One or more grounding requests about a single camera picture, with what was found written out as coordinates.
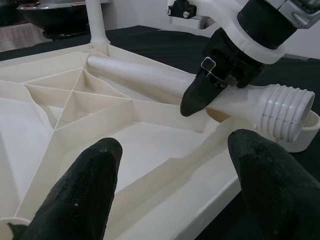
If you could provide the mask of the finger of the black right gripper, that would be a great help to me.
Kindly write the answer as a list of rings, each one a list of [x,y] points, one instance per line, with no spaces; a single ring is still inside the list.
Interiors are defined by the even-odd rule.
[[[205,109],[223,90],[225,86],[214,77],[197,75],[186,89],[180,103],[180,113],[189,117]]]

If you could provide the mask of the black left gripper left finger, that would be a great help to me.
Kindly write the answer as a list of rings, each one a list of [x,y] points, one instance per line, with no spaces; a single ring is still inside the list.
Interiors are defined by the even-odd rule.
[[[14,240],[102,240],[123,154],[112,137],[83,150],[55,183],[29,225],[7,223]]]

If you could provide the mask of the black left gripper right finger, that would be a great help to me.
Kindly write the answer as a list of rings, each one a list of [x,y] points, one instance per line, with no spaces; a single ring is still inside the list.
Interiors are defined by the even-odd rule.
[[[282,146],[238,129],[227,138],[243,198],[264,240],[320,238],[320,183]]]

